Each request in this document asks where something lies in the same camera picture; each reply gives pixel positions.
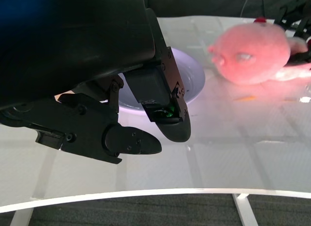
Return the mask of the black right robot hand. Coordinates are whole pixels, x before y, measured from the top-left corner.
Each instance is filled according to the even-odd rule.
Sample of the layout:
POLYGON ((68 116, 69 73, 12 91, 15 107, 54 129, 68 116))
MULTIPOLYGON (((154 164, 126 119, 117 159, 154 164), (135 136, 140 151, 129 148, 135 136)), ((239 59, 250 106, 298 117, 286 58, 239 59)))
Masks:
POLYGON ((307 43, 307 51, 291 54, 287 64, 299 65, 311 62, 311 7, 306 3, 296 6, 283 6, 280 8, 274 24, 279 25, 285 31, 294 32, 293 38, 301 38, 307 43))

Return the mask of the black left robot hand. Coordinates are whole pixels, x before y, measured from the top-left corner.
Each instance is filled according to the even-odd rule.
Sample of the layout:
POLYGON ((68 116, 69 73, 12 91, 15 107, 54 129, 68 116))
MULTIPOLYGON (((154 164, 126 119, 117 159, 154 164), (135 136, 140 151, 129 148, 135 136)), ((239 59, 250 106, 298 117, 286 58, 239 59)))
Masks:
POLYGON ((127 84, 173 142, 191 135, 184 85, 144 0, 0 0, 0 122, 36 142, 118 164, 162 150, 118 122, 127 84))

